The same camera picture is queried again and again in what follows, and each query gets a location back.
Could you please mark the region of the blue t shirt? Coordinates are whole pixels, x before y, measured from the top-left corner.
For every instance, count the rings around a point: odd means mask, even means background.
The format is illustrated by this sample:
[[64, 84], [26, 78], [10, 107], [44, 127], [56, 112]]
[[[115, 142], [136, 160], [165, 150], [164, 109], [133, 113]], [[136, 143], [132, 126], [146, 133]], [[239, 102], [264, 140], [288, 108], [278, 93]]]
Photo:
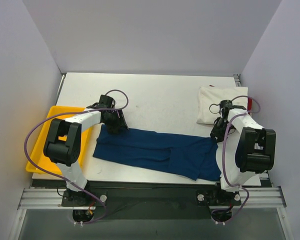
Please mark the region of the blue t shirt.
[[221, 176], [210, 137], [122, 129], [110, 134], [102, 126], [93, 157], [117, 164], [180, 175], [196, 181], [217, 181]]

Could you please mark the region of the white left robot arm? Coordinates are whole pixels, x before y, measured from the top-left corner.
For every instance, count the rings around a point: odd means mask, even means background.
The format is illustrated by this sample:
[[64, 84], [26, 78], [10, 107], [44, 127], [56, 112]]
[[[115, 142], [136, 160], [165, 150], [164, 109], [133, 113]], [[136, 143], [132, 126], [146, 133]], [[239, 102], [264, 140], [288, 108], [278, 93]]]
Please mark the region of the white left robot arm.
[[127, 130], [123, 109], [115, 106], [114, 98], [106, 93], [83, 113], [65, 119], [54, 118], [50, 123], [43, 154], [60, 169], [67, 190], [74, 193], [73, 200], [80, 206], [91, 201], [91, 193], [86, 190], [88, 180], [79, 164], [82, 133], [98, 124], [104, 124], [110, 134]]

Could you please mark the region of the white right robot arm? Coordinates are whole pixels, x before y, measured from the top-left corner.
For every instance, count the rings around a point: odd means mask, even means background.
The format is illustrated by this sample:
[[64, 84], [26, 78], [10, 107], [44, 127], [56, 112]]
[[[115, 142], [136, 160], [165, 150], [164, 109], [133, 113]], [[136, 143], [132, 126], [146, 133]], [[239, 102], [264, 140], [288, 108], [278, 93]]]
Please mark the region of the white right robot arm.
[[[223, 204], [229, 192], [237, 192], [249, 179], [273, 168], [277, 134], [258, 124], [246, 107], [234, 105], [232, 100], [222, 100], [218, 106], [219, 117], [210, 137], [221, 144], [221, 177], [220, 187], [212, 190], [211, 197], [215, 203]], [[235, 130], [236, 148], [234, 156], [227, 158], [227, 143], [233, 145], [230, 130]]]

